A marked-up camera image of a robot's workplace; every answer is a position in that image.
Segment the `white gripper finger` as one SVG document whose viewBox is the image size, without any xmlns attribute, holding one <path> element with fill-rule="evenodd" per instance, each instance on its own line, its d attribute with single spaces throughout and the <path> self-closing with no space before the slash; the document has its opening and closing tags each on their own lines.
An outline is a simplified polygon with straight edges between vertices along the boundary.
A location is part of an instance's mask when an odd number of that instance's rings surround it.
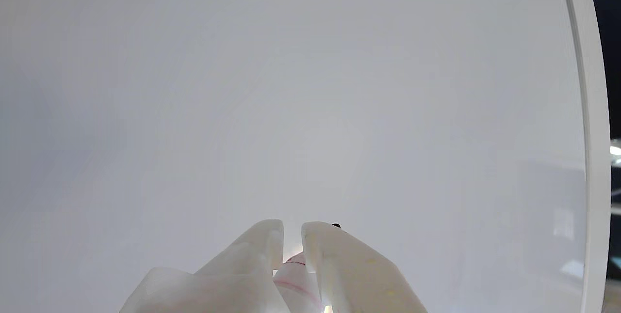
<svg viewBox="0 0 621 313">
<path fill-rule="evenodd" d="M 425 313 L 399 268 L 343 229 L 326 222 L 301 227 L 309 273 L 334 313 Z"/>
<path fill-rule="evenodd" d="M 122 313 L 283 313 L 273 282 L 282 265 L 284 225 L 266 219 L 247 229 L 195 273 L 154 267 Z"/>
</svg>

